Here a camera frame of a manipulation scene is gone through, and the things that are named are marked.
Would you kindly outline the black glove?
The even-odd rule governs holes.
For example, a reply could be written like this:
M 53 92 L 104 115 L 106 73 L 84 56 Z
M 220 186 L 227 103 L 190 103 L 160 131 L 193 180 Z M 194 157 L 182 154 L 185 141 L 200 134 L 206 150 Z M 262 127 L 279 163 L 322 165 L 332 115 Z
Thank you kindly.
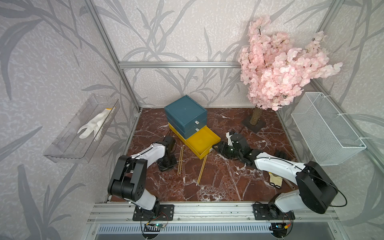
M 290 156 L 284 151 L 276 150 L 275 151 L 275 157 L 280 158 L 280 159 L 284 159 L 284 160 L 290 160 Z

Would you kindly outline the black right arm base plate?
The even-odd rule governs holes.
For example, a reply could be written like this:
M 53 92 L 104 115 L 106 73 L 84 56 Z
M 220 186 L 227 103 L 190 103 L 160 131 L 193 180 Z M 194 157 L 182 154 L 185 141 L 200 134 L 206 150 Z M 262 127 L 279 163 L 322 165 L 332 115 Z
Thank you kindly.
M 255 202 L 252 205 L 252 208 L 253 208 L 255 220 L 265 220 L 265 221 L 292 220 L 293 221 L 296 219 L 293 211 L 283 213 L 274 204 L 262 204 L 260 202 Z

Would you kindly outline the yellow drawer cabinet base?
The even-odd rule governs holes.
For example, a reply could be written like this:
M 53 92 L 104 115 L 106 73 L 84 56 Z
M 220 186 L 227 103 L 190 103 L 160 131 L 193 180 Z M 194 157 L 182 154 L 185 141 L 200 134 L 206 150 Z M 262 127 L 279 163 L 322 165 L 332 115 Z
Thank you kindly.
M 170 124 L 168 123 L 171 131 L 186 145 L 187 141 L 184 139 L 184 137 Z

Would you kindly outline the teal drawer cabinet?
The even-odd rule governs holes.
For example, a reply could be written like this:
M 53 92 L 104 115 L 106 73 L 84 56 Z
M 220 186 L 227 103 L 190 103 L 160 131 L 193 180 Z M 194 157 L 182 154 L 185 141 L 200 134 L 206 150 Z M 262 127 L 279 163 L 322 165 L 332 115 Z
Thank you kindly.
M 184 139 L 190 138 L 207 125 L 207 110 L 188 95 L 164 109 L 168 122 Z

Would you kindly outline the yellow pencil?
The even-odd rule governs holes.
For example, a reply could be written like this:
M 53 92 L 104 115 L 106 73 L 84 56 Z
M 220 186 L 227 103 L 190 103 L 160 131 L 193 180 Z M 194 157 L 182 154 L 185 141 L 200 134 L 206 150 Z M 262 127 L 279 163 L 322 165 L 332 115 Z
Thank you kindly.
M 179 159 L 179 166 L 178 166 L 178 175 L 180 175 L 181 172 L 182 172 L 183 155 L 184 155 L 184 145 L 181 147 L 181 150 L 180 150 L 180 159 Z
M 177 170 L 177 174 L 180 175 L 181 174 L 181 166 L 182 166 L 182 159 L 183 159 L 183 150 L 184 150 L 184 146 L 181 146 L 181 149 L 180 149 L 180 154 L 179 154 L 179 161 L 178 161 L 178 170 Z
M 202 167 L 201 167 L 201 170 L 200 170 L 200 174 L 199 174 L 199 177 L 198 177 L 198 180 L 197 180 L 197 185 L 200 185 L 200 182 L 201 182 L 201 179 L 202 179 L 202 175 L 203 175 L 203 172 L 204 172 L 204 169 L 205 169 L 205 165 L 206 165 L 206 162 L 207 162 L 207 157 L 208 157 L 208 155 L 206 155 L 204 157 L 203 164 L 202 164 Z

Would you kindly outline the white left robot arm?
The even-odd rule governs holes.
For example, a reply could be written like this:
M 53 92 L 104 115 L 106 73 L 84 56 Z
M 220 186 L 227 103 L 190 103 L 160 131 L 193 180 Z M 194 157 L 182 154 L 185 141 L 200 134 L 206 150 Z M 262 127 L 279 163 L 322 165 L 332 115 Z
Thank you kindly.
M 172 169 L 177 163 L 173 152 L 175 144 L 175 138 L 166 136 L 163 141 L 152 143 L 137 154 L 120 156 L 108 185 L 108 194 L 131 201 L 145 212 L 157 215 L 159 200 L 145 188 L 147 168 L 156 163 L 161 172 Z

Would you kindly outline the pink artificial blossom tree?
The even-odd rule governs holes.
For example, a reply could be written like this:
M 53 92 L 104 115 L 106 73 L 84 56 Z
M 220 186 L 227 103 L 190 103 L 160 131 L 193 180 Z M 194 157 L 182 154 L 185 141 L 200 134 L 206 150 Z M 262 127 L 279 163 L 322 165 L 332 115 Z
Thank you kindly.
M 238 57 L 241 81 L 255 106 L 248 121 L 251 128 L 258 126 L 264 110 L 278 111 L 290 105 L 312 79 L 334 76 L 343 66 L 342 62 L 329 63 L 328 52 L 321 47 L 324 32 L 316 33 L 304 49 L 295 48 L 287 33 L 264 33 L 270 22 L 269 16 L 262 16 L 250 23 L 249 44 Z

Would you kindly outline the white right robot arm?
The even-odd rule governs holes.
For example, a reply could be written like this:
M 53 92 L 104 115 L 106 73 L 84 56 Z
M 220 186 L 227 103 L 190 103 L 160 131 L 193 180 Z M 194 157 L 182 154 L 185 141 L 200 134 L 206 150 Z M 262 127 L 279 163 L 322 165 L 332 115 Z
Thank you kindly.
M 317 214 L 324 214 L 340 193 L 323 168 L 316 162 L 306 164 L 292 162 L 278 156 L 251 149 L 245 137 L 228 132 L 227 141 L 213 145 L 213 149 L 229 160 L 239 160 L 251 168 L 269 172 L 295 184 L 298 189 L 274 196 L 263 208 L 273 219 L 279 214 L 307 208 Z

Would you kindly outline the aluminium front rail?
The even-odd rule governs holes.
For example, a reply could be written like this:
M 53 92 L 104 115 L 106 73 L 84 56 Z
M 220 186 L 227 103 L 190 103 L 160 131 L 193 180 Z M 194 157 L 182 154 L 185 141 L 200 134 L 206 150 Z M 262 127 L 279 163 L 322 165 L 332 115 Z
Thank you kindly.
M 253 202 L 169 202 L 173 213 L 160 220 L 173 217 L 169 223 L 278 223 L 281 220 L 256 220 Z M 116 202 L 95 204 L 88 217 L 88 224 L 134 224 L 133 217 L 140 215 L 130 203 Z M 294 211 L 294 223 L 339 222 L 333 208 L 323 214 L 308 209 Z

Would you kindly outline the white work glove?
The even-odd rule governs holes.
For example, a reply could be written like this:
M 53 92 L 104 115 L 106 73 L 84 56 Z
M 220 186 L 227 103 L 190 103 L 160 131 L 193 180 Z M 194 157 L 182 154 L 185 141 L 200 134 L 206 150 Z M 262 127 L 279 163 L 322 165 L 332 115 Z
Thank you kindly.
M 104 109 L 101 113 L 97 114 L 92 118 L 87 124 L 79 128 L 78 134 L 82 132 L 79 136 L 80 139 L 87 138 L 90 134 L 94 133 L 94 142 L 98 141 L 101 138 L 100 130 L 103 128 L 103 124 L 107 116 L 111 113 L 112 109 Z

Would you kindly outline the clear plastic wall tray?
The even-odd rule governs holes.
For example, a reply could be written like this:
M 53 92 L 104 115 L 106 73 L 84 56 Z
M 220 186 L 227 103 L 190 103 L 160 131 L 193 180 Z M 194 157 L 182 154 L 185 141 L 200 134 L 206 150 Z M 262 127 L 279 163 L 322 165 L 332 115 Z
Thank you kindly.
M 119 108 L 119 99 L 92 94 L 43 156 L 54 163 L 88 163 Z

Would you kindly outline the yellow pull-out drawer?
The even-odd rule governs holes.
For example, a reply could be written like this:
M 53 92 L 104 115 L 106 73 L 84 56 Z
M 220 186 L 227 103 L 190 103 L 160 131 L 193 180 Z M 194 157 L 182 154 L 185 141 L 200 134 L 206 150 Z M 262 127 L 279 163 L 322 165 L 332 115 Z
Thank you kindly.
M 188 148 L 201 160 L 212 150 L 212 146 L 219 143 L 221 138 L 207 126 L 193 134 L 186 140 Z

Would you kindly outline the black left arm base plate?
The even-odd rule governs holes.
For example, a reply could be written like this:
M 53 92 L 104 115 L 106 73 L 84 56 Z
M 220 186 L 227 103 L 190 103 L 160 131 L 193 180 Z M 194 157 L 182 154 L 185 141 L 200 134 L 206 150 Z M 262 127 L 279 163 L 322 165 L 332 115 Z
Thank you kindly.
M 144 210 L 135 207 L 133 221 L 172 221 L 175 213 L 175 205 L 155 204 L 153 210 Z

